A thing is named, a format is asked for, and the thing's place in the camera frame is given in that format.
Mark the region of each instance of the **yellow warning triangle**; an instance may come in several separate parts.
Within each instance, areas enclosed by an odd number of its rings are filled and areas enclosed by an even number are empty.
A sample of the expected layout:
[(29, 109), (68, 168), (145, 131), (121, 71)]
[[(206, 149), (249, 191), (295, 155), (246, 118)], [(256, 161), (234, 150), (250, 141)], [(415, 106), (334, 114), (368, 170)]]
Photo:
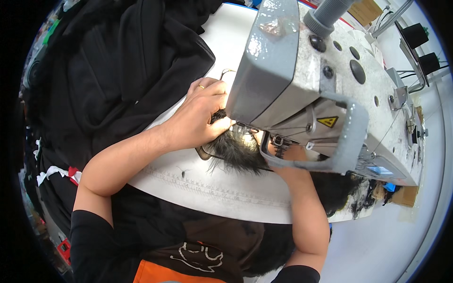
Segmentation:
[(338, 120), (338, 116), (334, 116), (334, 117), (324, 117), (324, 118), (317, 118), (316, 121), (318, 121), (319, 123), (323, 124), (324, 126), (327, 126), (329, 128), (333, 128), (333, 126), (335, 125), (335, 123), (337, 122)]

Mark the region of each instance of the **green object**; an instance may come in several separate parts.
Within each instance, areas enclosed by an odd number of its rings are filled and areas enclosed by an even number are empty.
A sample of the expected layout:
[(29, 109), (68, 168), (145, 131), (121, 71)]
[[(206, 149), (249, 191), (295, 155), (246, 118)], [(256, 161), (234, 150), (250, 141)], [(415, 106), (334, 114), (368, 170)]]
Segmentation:
[(46, 37), (45, 37), (44, 40), (43, 40), (43, 45), (44, 45), (44, 44), (47, 44), (47, 41), (49, 41), (49, 37), (50, 37), (50, 36), (53, 34), (53, 32), (55, 31), (55, 29), (56, 29), (58, 23), (60, 23), (60, 20), (59, 20), (59, 19), (56, 19), (56, 20), (55, 20), (55, 23), (53, 23), (53, 25), (50, 27), (49, 32), (47, 32), (47, 35), (46, 35)]
[(423, 27), (423, 30), (425, 31), (426, 36), (429, 36), (428, 28), (427, 27)]

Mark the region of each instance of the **sewing machine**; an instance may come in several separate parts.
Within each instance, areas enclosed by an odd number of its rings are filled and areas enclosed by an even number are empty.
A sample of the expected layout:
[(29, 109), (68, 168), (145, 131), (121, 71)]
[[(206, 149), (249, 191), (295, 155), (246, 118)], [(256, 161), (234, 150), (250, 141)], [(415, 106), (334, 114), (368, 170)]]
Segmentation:
[[(396, 185), (418, 185), (427, 131), (407, 87), (345, 30), (334, 29), (353, 2), (325, 0), (311, 10), (296, 0), (263, 1), (227, 115), (265, 131), (260, 150), (273, 166), (352, 170)], [(267, 151), (269, 142), (277, 156)], [(283, 160), (291, 144), (329, 158)]]

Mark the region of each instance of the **hand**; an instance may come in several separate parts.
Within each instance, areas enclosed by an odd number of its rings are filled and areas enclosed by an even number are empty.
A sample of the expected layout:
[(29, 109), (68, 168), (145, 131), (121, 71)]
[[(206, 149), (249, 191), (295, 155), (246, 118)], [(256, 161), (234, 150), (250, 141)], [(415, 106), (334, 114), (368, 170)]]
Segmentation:
[[(261, 140), (263, 138), (263, 131), (259, 131), (257, 134), (255, 134), (255, 139), (257, 143), (261, 144)], [(276, 149), (275, 147), (270, 143), (267, 146), (267, 149), (269, 153), (272, 155), (275, 155)], [(301, 145), (296, 145), (293, 144), (290, 146), (288, 150), (286, 150), (283, 154), (283, 159), (284, 160), (297, 160), (297, 161), (307, 161), (307, 155), (305, 154), (305, 147)], [(293, 182), (298, 179), (303, 179), (306, 178), (306, 174), (303, 174), (303, 172), (308, 172), (305, 169), (300, 169), (300, 168), (293, 168), (293, 167), (272, 167), (270, 166), (270, 169), (277, 173), (286, 183), (288, 182)]]
[(198, 79), (190, 85), (183, 104), (159, 126), (168, 151), (204, 145), (235, 123), (225, 117), (210, 124), (211, 116), (227, 105), (226, 86), (225, 82), (210, 77)]

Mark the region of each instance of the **black sleeve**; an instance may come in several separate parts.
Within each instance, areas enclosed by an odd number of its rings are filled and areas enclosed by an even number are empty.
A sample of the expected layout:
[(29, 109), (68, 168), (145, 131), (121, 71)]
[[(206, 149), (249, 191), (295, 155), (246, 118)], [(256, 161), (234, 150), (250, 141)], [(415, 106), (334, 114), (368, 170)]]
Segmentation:
[(291, 265), (280, 270), (271, 283), (318, 283), (319, 273), (305, 265)]
[(72, 212), (70, 260), (75, 282), (132, 282), (140, 264), (116, 242), (112, 226), (85, 210)]

